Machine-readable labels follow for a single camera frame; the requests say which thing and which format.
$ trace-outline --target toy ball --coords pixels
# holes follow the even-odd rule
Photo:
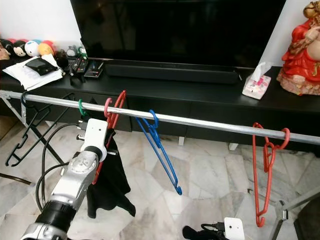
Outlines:
[[[10,41],[12,44],[14,44],[17,40],[13,39],[13,38],[8,38],[8,41]]]
[[[24,50],[30,57],[35,57],[40,55],[40,53],[38,52],[38,47],[39,44],[36,41],[31,40],[25,44]]]
[[[32,39],[32,41],[36,42],[37,44],[40,44],[42,41],[39,39]]]
[[[21,38],[21,39],[18,39],[18,41],[24,41],[24,42],[26,43],[26,42],[28,42],[29,40],[28,40],[28,39]]]
[[[49,40],[45,40],[41,42],[38,46],[38,52],[41,56],[47,55],[47,54],[52,54],[54,56],[55,51],[53,48],[53,42]]]
[[[2,46],[4,47],[4,49],[7,51],[8,55],[14,55],[14,46],[13,43],[9,40],[6,39],[0,39],[0,43],[2,44]]]
[[[24,40],[18,40],[13,44],[13,51],[19,57],[23,57],[26,55],[25,50],[26,42]]]

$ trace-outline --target television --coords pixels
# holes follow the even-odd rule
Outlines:
[[[257,66],[285,2],[71,0],[71,5],[89,58],[228,69]]]

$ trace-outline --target black table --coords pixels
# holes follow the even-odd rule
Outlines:
[[[31,93],[47,97],[61,97],[72,92],[75,93],[76,99],[81,98],[84,102],[94,100],[104,105],[108,97],[115,99],[122,90],[126,89],[127,99],[124,107],[133,110],[149,111],[153,109],[159,114],[245,126],[252,126],[254,122],[259,122],[266,129],[281,130],[287,127],[293,133],[320,136],[316,122],[320,114],[320,97],[297,96],[285,91],[276,81],[279,71],[279,67],[272,67],[266,74],[272,80],[261,100],[242,95],[245,79],[252,72],[250,70],[240,70],[243,81],[234,85],[110,77],[103,72],[100,78],[86,79],[86,82],[80,85],[71,85],[69,76],[65,76]],[[1,74],[0,89],[21,93],[24,91],[16,79],[5,73]],[[14,99],[11,101],[19,111],[19,101]],[[11,114],[4,103],[0,102],[0,114]],[[55,106],[55,109],[56,111],[53,111],[49,118],[54,119],[59,114],[61,107]],[[62,121],[75,122],[79,117],[77,109],[70,109]],[[118,129],[140,131],[136,120],[127,116],[120,116]],[[159,132],[166,135],[239,144],[252,143],[252,137],[249,135],[166,122],[159,125]],[[263,138],[259,137],[258,145],[262,145],[263,142]],[[313,152],[318,150],[318,147],[314,145],[295,142],[290,142],[287,148]]]

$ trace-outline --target statue base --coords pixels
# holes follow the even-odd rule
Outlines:
[[[308,81],[299,75],[287,75],[282,68],[276,79],[280,82],[281,87],[290,93],[299,96],[320,95],[320,82]]]

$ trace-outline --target clothes rack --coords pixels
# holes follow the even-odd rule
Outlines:
[[[0,98],[2,99],[6,99],[6,100],[10,98],[20,99],[20,97],[21,97],[20,92],[0,90]],[[53,98],[53,97],[47,97],[47,96],[38,96],[38,95],[32,95],[32,94],[26,94],[25,99],[33,102],[53,104],[53,105],[70,107],[75,109],[79,108],[79,103],[77,101],[72,101],[72,100],[65,100],[65,99],[59,99],[59,98]],[[104,112],[105,110],[104,105],[97,105],[97,104],[91,104],[86,102],[82,103],[82,107],[87,110],[99,111],[99,112]],[[146,112],[146,111],[137,111],[137,110],[131,110],[131,109],[125,109],[125,108],[108,107],[108,112],[126,115],[130,117],[144,118],[144,119],[150,119],[150,120],[154,119],[154,116],[150,112]],[[251,126],[233,125],[233,124],[226,124],[221,122],[205,121],[205,120],[180,117],[180,116],[164,115],[164,114],[158,114],[158,113],[156,114],[156,117],[161,122],[182,124],[187,126],[221,130],[221,131],[247,134],[247,135],[256,135],[256,136],[269,137],[274,139],[285,139],[285,136],[286,136],[286,134],[283,131],[261,129],[261,128],[255,128]],[[298,134],[298,133],[291,133],[290,141],[305,143],[305,144],[320,145],[320,137]]]
[[[20,92],[0,90],[0,98],[3,99],[6,105],[14,112],[14,114],[22,121],[22,123],[25,123],[26,121],[25,109],[22,107],[21,115],[19,115],[16,109],[13,108],[9,102],[9,99],[20,99],[21,95],[22,93]],[[24,99],[33,101],[33,102],[45,103],[45,104],[52,104],[52,105],[58,105],[58,106],[76,108],[76,109],[79,108],[79,103],[77,101],[72,101],[72,100],[38,96],[38,95],[32,95],[32,94],[26,94],[24,96]],[[82,107],[86,110],[99,111],[99,112],[105,111],[104,105],[97,105],[97,104],[83,102]],[[125,108],[116,108],[116,107],[108,107],[107,111],[109,113],[121,114],[121,115],[130,116],[130,117],[144,118],[144,119],[150,119],[150,120],[154,119],[154,116],[150,112],[130,110]],[[274,139],[285,139],[286,137],[286,134],[283,131],[269,130],[264,128],[225,124],[225,123],[214,122],[214,121],[205,121],[205,120],[164,115],[164,114],[158,114],[158,113],[156,114],[156,117],[159,121],[167,122],[167,123],[181,124],[181,125],[214,129],[214,130],[247,134],[247,135],[256,135],[261,137],[270,137]],[[294,142],[306,143],[306,144],[320,145],[319,136],[290,133],[289,140]],[[287,204],[285,204],[283,201],[279,201],[276,206],[277,218],[272,228],[272,231],[270,233],[269,239],[275,240],[277,238],[283,221],[288,219],[289,210],[296,208],[301,204],[306,203],[307,201],[311,201],[312,199],[315,199],[319,196],[320,196],[320,186],[305,193],[304,195],[299,196],[298,198],[294,199],[292,202],[289,202]]]

